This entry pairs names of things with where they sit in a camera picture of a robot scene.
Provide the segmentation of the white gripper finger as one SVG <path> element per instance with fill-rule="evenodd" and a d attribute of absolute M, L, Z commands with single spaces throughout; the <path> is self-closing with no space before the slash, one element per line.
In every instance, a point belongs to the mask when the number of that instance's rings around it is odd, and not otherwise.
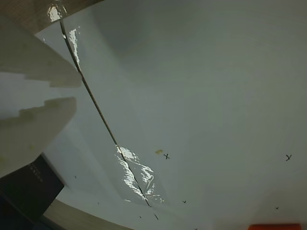
<path fill-rule="evenodd" d="M 19 111 L 0 121 L 0 176 L 37 159 L 76 113 L 76 98 L 46 100 L 42 107 Z"/>
<path fill-rule="evenodd" d="M 50 87 L 80 87 L 81 75 L 58 52 L 35 36 L 33 21 L 0 12 L 0 71 L 47 81 Z"/>

